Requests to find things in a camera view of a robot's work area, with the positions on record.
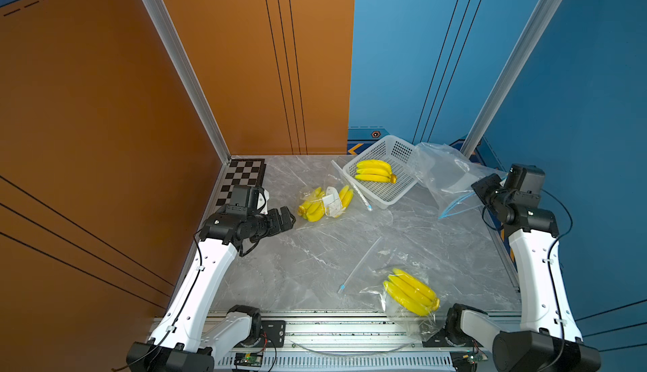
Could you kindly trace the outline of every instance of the clear plastic bag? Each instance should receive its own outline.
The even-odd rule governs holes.
[[[447,312],[448,298],[442,286],[433,278],[436,274],[433,265],[429,267],[424,254],[418,255],[421,251],[408,243],[393,238],[379,238],[339,292],[355,296],[372,308],[381,309],[409,337],[426,341],[442,327],[436,315]],[[425,294],[424,288],[419,289],[412,284],[405,275],[433,290],[435,300]],[[422,303],[423,297],[428,300],[427,303]]]
[[[343,217],[351,207],[373,210],[362,192],[356,188],[355,182],[348,179],[341,167],[331,160],[319,186],[305,187],[299,191],[295,228],[327,224]]]
[[[419,143],[411,152],[410,174],[432,193],[439,205],[439,218],[463,213],[482,205],[472,184],[490,174],[501,178],[505,172],[472,163],[448,145]]]

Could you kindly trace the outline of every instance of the paper label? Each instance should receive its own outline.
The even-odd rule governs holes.
[[[342,200],[335,187],[326,188],[326,195],[321,199],[322,205],[326,208],[326,216],[337,217],[344,213]]]

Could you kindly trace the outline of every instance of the basket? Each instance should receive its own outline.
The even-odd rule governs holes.
[[[391,164],[393,173],[398,176],[395,184],[355,180],[362,193],[379,208],[386,209],[395,204],[417,182],[406,169],[413,145],[399,137],[389,134],[375,142],[370,148],[362,151],[344,166],[344,173],[354,178],[357,175],[357,163],[362,160],[383,160]]]

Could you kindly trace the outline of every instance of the yellow banana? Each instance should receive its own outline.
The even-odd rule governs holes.
[[[387,172],[383,168],[379,167],[374,167],[374,168],[358,168],[357,169],[358,174],[377,174],[377,175],[384,175],[385,177],[391,177],[391,173]]]
[[[432,305],[431,305],[431,307],[429,309],[432,312],[435,312],[435,311],[438,310],[439,307],[441,307],[441,300],[439,298],[435,298],[434,300],[432,300],[432,302],[433,303],[432,303]]]
[[[355,193],[353,190],[350,190],[344,194],[344,199],[342,199],[342,208],[348,208],[348,205],[351,203],[351,199],[354,194]]]
[[[308,208],[310,208],[310,206],[312,205],[312,201],[316,200],[321,193],[321,187],[318,187],[316,190],[312,191],[296,210],[297,214],[304,215],[308,211]]]
[[[391,164],[388,164],[386,161],[382,160],[362,160],[357,163],[357,168],[381,168],[389,172],[389,174],[393,173]]]
[[[360,181],[391,182],[390,177],[377,174],[358,174],[355,176],[355,179]]]
[[[339,191],[339,200],[344,200],[344,195],[348,192],[348,185],[344,185],[341,191]]]
[[[384,288],[386,288],[386,292],[388,292],[388,294],[391,295],[391,297],[395,299],[396,302],[400,303],[408,311],[416,313],[418,316],[426,316],[431,311],[428,307],[423,306],[415,300],[411,299],[404,292],[402,292],[402,289],[397,287],[392,282],[384,281]]]
[[[411,285],[414,289],[420,291],[421,294],[425,295],[432,302],[434,301],[434,299],[437,299],[436,292],[433,292],[430,287],[420,282],[418,279],[415,279],[413,276],[407,274],[405,271],[394,268],[393,273],[400,277],[401,280]]]
[[[306,214],[306,216],[307,216],[308,222],[317,222],[319,219],[324,217],[325,213],[326,213],[326,208],[323,205],[321,205],[321,203],[319,203],[315,211],[310,212],[310,209],[308,209],[308,213]]]
[[[312,203],[312,205],[310,205],[310,208],[308,208],[307,214],[311,215],[311,214],[315,213],[317,211],[317,209],[319,209],[319,207],[322,207],[321,201],[320,200],[314,201]]]
[[[415,289],[407,282],[404,282],[403,280],[396,277],[395,275],[389,275],[389,280],[393,282],[395,286],[402,289],[402,292],[404,292],[407,296],[409,296],[411,299],[415,300],[416,302],[420,303],[421,305],[427,306],[427,307],[430,307],[432,305],[432,301],[429,300],[429,298],[421,294],[419,290]]]

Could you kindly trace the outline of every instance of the checkerboard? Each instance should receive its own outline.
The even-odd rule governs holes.
[[[216,210],[228,204],[234,185],[262,186],[265,175],[264,158],[235,158],[229,164],[222,180],[222,187],[215,201]]]

